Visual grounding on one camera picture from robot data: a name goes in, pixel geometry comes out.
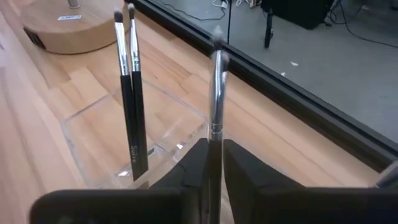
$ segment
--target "floor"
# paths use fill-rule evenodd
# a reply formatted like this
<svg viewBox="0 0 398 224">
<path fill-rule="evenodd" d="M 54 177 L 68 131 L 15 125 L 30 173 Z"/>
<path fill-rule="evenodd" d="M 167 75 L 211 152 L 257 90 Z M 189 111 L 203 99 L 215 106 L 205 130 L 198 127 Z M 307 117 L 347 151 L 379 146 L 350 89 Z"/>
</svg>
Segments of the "floor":
<svg viewBox="0 0 398 224">
<path fill-rule="evenodd" d="M 0 223 L 27 223 L 30 206 L 47 192 L 92 188 L 61 124 L 119 88 L 114 44 L 80 55 L 48 54 L 35 47 L 19 20 L 21 9 L 31 1 L 0 1 Z M 136 19 L 144 79 L 206 114 L 208 57 L 142 14 L 137 13 Z M 150 133 L 185 115 L 156 91 L 145 88 L 144 99 L 148 98 Z M 124 127 L 120 99 L 108 99 L 102 110 L 86 113 L 76 120 L 76 129 L 69 129 L 76 130 L 81 143 L 78 149 L 87 148 L 78 156 L 85 167 L 92 167 L 90 177 L 107 175 L 109 169 L 122 168 L 129 160 L 128 151 L 123 150 L 126 138 L 120 131 Z M 369 187 L 378 177 L 233 74 L 228 77 L 225 105 L 226 132 L 303 185 Z M 182 129 L 174 137 L 189 133 L 189 128 L 198 125 L 196 121 L 190 119 L 179 126 Z"/>
<path fill-rule="evenodd" d="M 221 14 L 221 9 L 212 6 L 211 0 L 163 2 L 202 18 Z M 367 1 L 351 21 L 360 2 L 343 1 L 349 28 L 365 38 L 398 45 L 398 12 L 389 9 L 389 0 Z M 229 10 L 221 20 L 208 22 L 179 14 L 210 33 L 217 25 L 225 33 L 228 31 Z M 341 11 L 336 10 L 336 15 L 341 22 Z M 398 142 L 397 48 L 360 40 L 344 25 L 321 24 L 314 30 L 306 30 L 274 17 L 274 37 L 270 48 L 264 49 L 265 28 L 266 17 L 260 7 L 250 9 L 245 2 L 237 7 L 233 1 L 229 30 L 232 46 Z"/>
</svg>

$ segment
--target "makeup brush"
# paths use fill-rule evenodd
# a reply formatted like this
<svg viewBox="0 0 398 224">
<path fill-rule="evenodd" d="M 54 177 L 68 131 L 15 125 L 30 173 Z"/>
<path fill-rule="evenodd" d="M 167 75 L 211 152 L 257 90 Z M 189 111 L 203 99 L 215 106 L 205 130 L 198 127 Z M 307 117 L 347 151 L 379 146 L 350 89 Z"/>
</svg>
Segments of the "makeup brush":
<svg viewBox="0 0 398 224">
<path fill-rule="evenodd" d="M 134 111 L 137 124 L 138 154 L 141 159 L 141 172 L 148 170 L 147 134 L 145 129 L 144 96 L 142 93 L 141 63 L 138 47 L 136 22 L 134 19 L 136 8 L 133 3 L 127 5 L 130 17 L 130 56 L 131 78 L 134 96 Z"/>
<path fill-rule="evenodd" d="M 134 98 L 131 87 L 131 77 L 128 65 L 126 40 L 124 38 L 123 14 L 119 9 L 114 10 L 114 29 L 118 46 L 120 82 L 123 97 L 124 119 L 126 121 L 127 140 L 131 160 L 132 176 L 137 180 L 141 175 L 140 157 L 137 151 L 138 138 L 136 131 L 136 118 L 134 117 Z"/>
<path fill-rule="evenodd" d="M 213 34 L 214 70 L 210 81 L 210 123 L 208 127 L 210 224 L 220 223 L 221 171 L 223 155 L 223 116 L 229 56 L 223 51 L 223 32 L 218 26 Z"/>
</svg>

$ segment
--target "black brush handle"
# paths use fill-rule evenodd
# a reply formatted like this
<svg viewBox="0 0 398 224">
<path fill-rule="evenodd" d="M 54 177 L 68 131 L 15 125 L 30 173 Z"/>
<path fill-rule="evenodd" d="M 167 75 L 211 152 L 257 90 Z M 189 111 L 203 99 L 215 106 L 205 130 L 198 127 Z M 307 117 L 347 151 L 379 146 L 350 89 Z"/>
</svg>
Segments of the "black brush handle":
<svg viewBox="0 0 398 224">
<path fill-rule="evenodd" d="M 138 133 L 134 107 L 134 96 L 131 88 L 131 77 L 129 75 L 120 76 L 124 119 L 126 120 L 127 140 L 129 143 L 129 154 L 131 160 L 132 178 L 137 180 L 142 174 L 141 157 L 138 153 Z"/>
<path fill-rule="evenodd" d="M 210 187 L 210 222 L 220 223 L 221 210 L 221 169 L 223 145 L 221 141 L 209 140 L 209 187 Z"/>
<path fill-rule="evenodd" d="M 145 173 L 148 170 L 148 151 L 141 72 L 132 72 L 131 76 L 136 109 L 137 133 L 139 137 L 138 154 L 141 158 L 141 171 L 142 173 Z"/>
</svg>

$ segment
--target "wooden surface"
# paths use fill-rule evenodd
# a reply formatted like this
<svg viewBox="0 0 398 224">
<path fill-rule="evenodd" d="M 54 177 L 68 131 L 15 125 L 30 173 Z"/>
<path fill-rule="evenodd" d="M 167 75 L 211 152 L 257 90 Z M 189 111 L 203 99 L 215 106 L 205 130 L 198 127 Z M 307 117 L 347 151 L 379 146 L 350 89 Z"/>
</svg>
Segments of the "wooden surface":
<svg viewBox="0 0 398 224">
<path fill-rule="evenodd" d="M 124 0 L 85 0 L 78 9 L 68 2 L 36 0 L 22 8 L 21 22 L 37 34 L 46 51 L 57 54 L 77 54 L 100 49 L 116 41 L 114 8 L 123 9 L 125 28 L 128 13 Z M 81 15 L 81 19 L 59 21 L 60 16 Z"/>
<path fill-rule="evenodd" d="M 85 187 L 60 123 L 119 86 L 115 45 L 89 54 L 53 55 L 31 44 L 19 20 L 21 8 L 30 1 L 0 0 L 1 223 L 26 223 L 30 205 L 46 192 Z M 140 14 L 137 29 L 144 79 L 207 114 L 208 57 Z M 145 98 L 158 100 L 146 108 L 165 112 L 154 117 L 166 126 L 181 111 L 164 110 L 162 98 L 155 96 L 147 89 Z M 111 102 L 115 107 L 102 111 L 97 122 L 103 116 L 117 117 L 120 112 L 113 109 L 118 102 L 116 97 Z M 250 142 L 255 156 L 304 185 L 366 187 L 377 176 L 233 74 L 225 112 L 227 132 L 245 147 Z M 84 123 L 92 119 L 96 117 L 87 113 Z M 151 138 L 156 138 L 151 122 Z M 85 133 L 92 131 L 103 134 L 95 127 Z M 123 158 L 114 152 L 109 166 L 118 160 Z"/>
</svg>

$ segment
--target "black speaker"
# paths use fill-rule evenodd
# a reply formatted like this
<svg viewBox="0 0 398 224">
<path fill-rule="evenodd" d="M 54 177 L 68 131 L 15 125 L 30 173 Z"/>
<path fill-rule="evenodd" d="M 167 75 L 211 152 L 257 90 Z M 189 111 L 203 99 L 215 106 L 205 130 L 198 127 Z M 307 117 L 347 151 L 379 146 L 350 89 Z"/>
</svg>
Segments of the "black speaker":
<svg viewBox="0 0 398 224">
<path fill-rule="evenodd" d="M 333 0 L 263 0 L 266 12 L 272 8 L 274 15 L 306 29 L 314 29 L 325 20 Z"/>
</svg>

